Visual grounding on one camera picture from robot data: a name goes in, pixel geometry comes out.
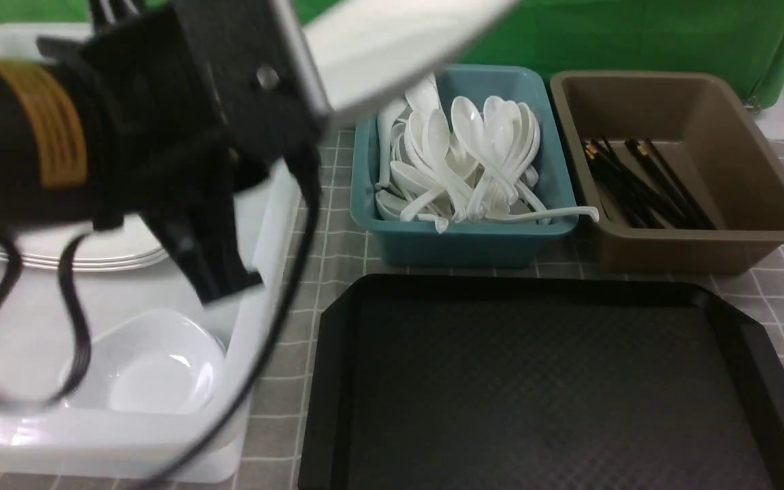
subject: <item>stack of plates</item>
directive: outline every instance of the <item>stack of plates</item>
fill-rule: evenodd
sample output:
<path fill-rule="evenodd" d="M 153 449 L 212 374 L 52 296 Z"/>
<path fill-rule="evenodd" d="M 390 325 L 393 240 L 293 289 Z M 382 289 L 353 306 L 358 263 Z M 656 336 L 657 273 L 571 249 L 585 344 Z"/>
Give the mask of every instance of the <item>stack of plates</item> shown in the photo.
<path fill-rule="evenodd" d="M 55 270 L 59 266 L 59 255 L 65 246 L 79 233 L 90 230 L 90 225 L 55 227 L 35 233 L 26 233 L 18 238 L 18 248 L 27 267 Z M 74 270 L 80 272 L 105 272 L 132 270 L 159 263 L 168 254 L 136 216 L 127 217 L 121 229 L 92 235 L 78 248 Z M 0 261 L 7 261 L 0 248 Z"/>

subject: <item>teal plastic bin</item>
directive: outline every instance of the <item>teal plastic bin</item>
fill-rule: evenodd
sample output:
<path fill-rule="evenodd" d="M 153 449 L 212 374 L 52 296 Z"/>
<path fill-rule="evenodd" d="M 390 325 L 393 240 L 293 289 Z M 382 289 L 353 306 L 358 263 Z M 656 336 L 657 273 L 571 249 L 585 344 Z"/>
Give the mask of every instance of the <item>teal plastic bin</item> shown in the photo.
<path fill-rule="evenodd" d="M 463 95 L 481 108 L 491 95 L 525 102 L 538 116 L 542 142 L 535 167 L 540 180 L 534 192 L 548 208 L 575 206 L 561 139 L 544 81 L 534 71 L 517 66 L 452 65 L 438 76 L 444 111 Z M 353 220 L 374 235 L 382 260 L 418 267 L 527 267 L 551 240 L 568 235 L 576 217 L 550 224 L 451 223 L 442 235 L 434 224 L 383 220 L 374 205 L 374 183 L 379 174 L 379 136 L 376 119 L 361 121 L 355 131 Z"/>

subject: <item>green cloth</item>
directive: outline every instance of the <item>green cloth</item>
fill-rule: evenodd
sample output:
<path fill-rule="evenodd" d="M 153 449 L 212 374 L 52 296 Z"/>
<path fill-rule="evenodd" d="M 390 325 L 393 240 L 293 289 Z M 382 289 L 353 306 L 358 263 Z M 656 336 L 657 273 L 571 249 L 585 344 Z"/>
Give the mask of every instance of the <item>green cloth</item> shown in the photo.
<path fill-rule="evenodd" d="M 305 21 L 333 3 L 296 0 Z M 85 12 L 84 0 L 0 0 L 0 24 L 75 22 Z M 544 78 L 563 69 L 706 71 L 770 106 L 784 82 L 784 0 L 523 0 L 463 61 L 526 66 Z"/>

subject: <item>black tray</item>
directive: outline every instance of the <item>black tray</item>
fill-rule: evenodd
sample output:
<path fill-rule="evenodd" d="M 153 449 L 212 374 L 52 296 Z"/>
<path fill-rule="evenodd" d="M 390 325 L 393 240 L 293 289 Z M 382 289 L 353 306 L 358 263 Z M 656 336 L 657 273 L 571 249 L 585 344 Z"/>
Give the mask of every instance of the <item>black tray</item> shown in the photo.
<path fill-rule="evenodd" d="M 368 276 L 323 313 L 298 486 L 784 489 L 784 369 L 690 284 Z"/>

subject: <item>brown plastic tray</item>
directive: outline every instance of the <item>brown plastic tray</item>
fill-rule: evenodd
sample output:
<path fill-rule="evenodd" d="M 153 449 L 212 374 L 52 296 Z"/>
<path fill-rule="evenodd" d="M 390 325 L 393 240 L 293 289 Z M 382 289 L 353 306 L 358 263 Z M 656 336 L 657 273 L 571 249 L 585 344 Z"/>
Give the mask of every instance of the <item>brown plastic tray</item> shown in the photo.
<path fill-rule="evenodd" d="M 565 71 L 551 80 L 581 201 L 600 209 L 610 272 L 741 273 L 784 244 L 784 168 L 727 83 L 699 73 Z M 596 185 L 583 139 L 650 137 L 718 230 L 632 229 Z"/>

